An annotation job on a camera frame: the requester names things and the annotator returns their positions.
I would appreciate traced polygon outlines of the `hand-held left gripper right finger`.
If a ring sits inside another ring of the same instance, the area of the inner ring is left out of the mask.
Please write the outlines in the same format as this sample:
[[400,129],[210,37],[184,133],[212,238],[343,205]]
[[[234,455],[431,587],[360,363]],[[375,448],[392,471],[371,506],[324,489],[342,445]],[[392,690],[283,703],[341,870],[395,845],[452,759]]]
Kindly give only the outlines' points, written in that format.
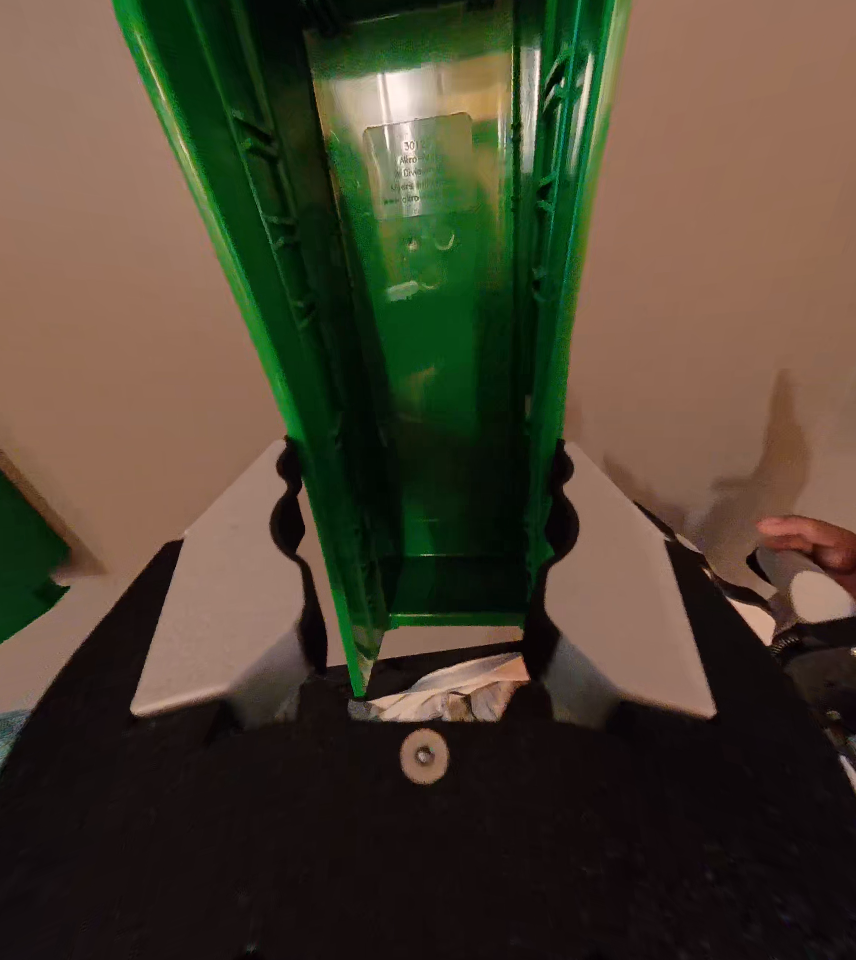
[[557,504],[572,508],[574,543],[546,568],[546,660],[526,627],[530,679],[555,721],[606,721],[623,703],[715,716],[667,539],[574,443],[561,447]]

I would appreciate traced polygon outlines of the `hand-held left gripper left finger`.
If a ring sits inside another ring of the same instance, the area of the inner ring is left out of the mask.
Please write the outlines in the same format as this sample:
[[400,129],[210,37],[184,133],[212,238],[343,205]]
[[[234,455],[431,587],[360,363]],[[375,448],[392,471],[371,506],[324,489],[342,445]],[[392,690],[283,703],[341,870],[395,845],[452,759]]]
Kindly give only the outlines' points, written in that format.
[[326,666],[293,444],[274,441],[188,527],[141,677],[138,719],[225,704],[243,728],[296,712]]

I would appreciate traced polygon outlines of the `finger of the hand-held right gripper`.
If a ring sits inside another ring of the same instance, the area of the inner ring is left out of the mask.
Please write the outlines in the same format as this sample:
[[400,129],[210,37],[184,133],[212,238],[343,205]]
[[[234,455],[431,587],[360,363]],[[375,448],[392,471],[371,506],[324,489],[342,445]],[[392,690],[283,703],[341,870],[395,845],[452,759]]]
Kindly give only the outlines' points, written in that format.
[[778,625],[816,625],[856,616],[856,601],[806,554],[758,546],[753,557],[772,586],[770,612]]

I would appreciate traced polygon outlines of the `person's right hand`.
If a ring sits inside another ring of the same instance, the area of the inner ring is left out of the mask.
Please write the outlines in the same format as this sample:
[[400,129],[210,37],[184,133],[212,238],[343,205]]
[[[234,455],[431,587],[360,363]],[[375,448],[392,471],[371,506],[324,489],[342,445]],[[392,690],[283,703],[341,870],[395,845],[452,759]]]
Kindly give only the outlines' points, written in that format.
[[856,601],[856,534],[801,515],[771,516],[757,522],[760,545],[806,554]]

